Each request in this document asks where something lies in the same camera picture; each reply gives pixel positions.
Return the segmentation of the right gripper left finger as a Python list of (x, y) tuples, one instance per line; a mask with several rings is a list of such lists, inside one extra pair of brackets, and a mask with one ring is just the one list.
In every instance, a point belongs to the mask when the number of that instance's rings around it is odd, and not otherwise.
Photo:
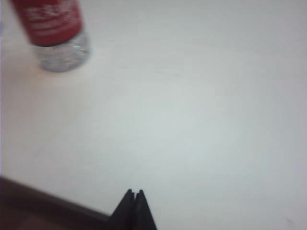
[(133, 192), (129, 189), (110, 217), (111, 230), (130, 230), (132, 225)]

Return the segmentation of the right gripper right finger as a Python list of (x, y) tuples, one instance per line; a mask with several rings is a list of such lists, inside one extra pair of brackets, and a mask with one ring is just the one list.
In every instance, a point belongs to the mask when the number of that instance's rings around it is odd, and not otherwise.
[(135, 198), (134, 229), (157, 230), (143, 190), (140, 190)]

